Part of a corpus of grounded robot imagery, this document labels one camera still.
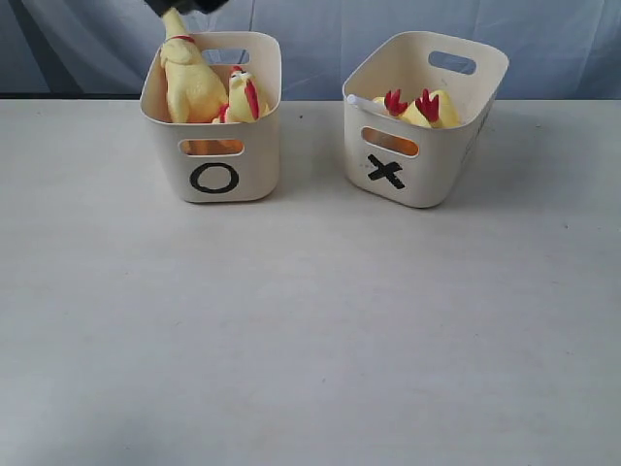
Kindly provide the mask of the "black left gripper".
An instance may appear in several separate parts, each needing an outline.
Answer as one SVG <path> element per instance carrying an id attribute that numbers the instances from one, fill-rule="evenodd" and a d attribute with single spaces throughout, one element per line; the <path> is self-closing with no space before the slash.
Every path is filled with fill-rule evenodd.
<path id="1" fill-rule="evenodd" d="M 228 0 L 145 0 L 145 4 L 159 17 L 175 9 L 181 15 L 198 12 L 210 15 L 228 3 Z"/>

